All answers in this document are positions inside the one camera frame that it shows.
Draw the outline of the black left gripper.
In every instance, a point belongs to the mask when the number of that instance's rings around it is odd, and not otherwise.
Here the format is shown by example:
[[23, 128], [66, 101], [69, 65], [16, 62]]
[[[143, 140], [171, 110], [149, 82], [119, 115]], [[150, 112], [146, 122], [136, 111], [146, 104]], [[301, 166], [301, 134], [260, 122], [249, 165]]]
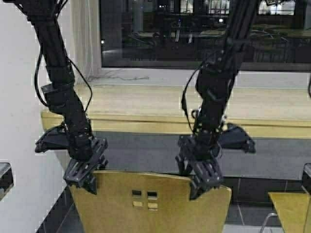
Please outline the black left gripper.
[[104, 153], [108, 148], [106, 138], [94, 137], [89, 144], [71, 158], [63, 176], [69, 186], [83, 188], [87, 192], [97, 194], [97, 178], [93, 174], [96, 170], [106, 170], [108, 160]]

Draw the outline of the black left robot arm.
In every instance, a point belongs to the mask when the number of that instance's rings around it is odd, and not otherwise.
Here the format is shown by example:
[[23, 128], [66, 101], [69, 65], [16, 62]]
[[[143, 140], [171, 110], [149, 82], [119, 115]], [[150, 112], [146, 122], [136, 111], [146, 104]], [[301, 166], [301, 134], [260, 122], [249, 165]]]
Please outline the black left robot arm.
[[75, 75], [58, 24], [61, 0], [11, 0], [34, 27], [40, 44], [40, 58], [46, 62], [50, 84], [41, 88], [45, 106], [61, 115], [60, 125], [52, 127], [37, 140], [37, 153], [67, 150], [71, 158], [63, 179], [67, 185], [97, 194], [97, 178], [93, 172], [105, 167], [107, 140], [94, 136], [91, 121], [74, 90]]

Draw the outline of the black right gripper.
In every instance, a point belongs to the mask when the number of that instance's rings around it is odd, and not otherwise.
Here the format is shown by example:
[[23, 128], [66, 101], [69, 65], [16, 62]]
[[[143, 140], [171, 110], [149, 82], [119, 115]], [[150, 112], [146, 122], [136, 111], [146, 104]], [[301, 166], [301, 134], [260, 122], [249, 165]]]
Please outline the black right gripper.
[[191, 135], [182, 135], [178, 142], [179, 153], [175, 157], [181, 176], [193, 174], [190, 181], [190, 200], [219, 187], [223, 175], [213, 150], [196, 142]]

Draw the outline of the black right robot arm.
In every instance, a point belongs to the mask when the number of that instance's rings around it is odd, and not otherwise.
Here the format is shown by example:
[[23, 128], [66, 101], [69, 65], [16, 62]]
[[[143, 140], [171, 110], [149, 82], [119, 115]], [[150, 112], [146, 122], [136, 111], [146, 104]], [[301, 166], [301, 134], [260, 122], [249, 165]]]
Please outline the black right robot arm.
[[256, 151], [255, 141], [242, 127], [226, 123], [225, 110], [243, 63], [259, 5], [258, 0], [235, 1], [222, 48], [216, 52], [214, 61], [203, 60], [193, 72], [201, 106], [188, 112], [186, 95], [182, 95], [182, 110], [186, 117], [194, 119], [194, 123], [189, 125], [190, 135], [179, 137], [180, 151], [175, 159], [179, 174], [191, 176], [191, 200], [223, 184], [224, 177], [218, 163], [223, 149], [246, 153]]

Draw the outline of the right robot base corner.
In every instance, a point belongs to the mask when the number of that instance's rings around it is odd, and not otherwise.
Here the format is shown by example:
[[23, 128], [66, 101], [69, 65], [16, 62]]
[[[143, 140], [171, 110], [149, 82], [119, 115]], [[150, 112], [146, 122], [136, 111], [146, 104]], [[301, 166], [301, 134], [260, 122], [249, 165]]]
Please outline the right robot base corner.
[[304, 190], [311, 194], [311, 164], [307, 163], [304, 165], [302, 174], [302, 187]]

